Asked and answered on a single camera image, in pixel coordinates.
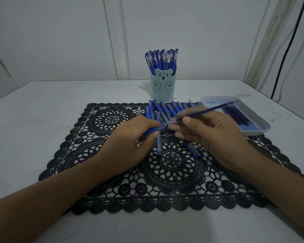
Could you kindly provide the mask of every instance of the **forearm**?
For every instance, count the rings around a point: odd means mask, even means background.
[[[289,218],[304,229],[304,179],[255,154],[237,172],[263,192]]]
[[[84,194],[112,177],[105,162],[97,159],[0,199],[0,242],[32,241]]]

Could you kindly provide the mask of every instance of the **black lace placemat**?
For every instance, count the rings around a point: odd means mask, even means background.
[[[53,176],[84,162],[95,155],[106,138],[122,122],[144,114],[147,103],[91,103],[66,136],[60,150],[49,161],[47,169],[39,175],[39,180]],[[150,212],[154,208],[168,211],[170,208],[183,211],[188,206],[200,210],[204,206],[228,209],[237,204],[249,208],[254,204],[265,207],[271,202],[247,180],[226,169],[201,145],[194,143],[202,159],[194,159],[180,146],[179,140],[168,128],[161,132],[162,159],[157,158],[156,144],[150,153],[136,166],[121,175],[113,177],[91,190],[70,210],[82,214],[89,210],[100,213],[107,210],[116,213],[121,209],[133,212],[140,208]],[[247,138],[251,145],[272,161],[301,174],[288,157],[260,136]]]

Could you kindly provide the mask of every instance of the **table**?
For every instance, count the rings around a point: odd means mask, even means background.
[[[0,198],[38,181],[88,103],[149,100],[149,81],[33,81],[0,99]],[[233,96],[271,124],[266,133],[304,174],[304,120],[240,80],[177,80],[174,97]],[[36,242],[304,242],[274,208],[106,211],[62,216]]]

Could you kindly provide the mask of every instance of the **hand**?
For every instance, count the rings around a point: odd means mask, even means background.
[[[203,106],[188,108],[177,117],[205,109]],[[184,117],[182,123],[171,124],[169,128],[177,131],[176,137],[201,144],[222,165],[234,171],[252,155],[259,155],[228,114],[211,111],[197,118]]]
[[[137,140],[149,128],[159,125],[156,120],[138,115],[122,122],[113,131],[96,155],[101,162],[105,162],[104,168],[111,173],[110,177],[129,170],[144,158],[152,148],[158,132],[151,133],[139,147]]]

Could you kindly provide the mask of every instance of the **bear-shaped pen holder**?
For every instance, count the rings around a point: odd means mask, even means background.
[[[173,99],[174,84],[176,82],[177,69],[172,76],[173,70],[166,71],[155,69],[155,76],[151,74],[151,98],[157,102],[167,102]]]

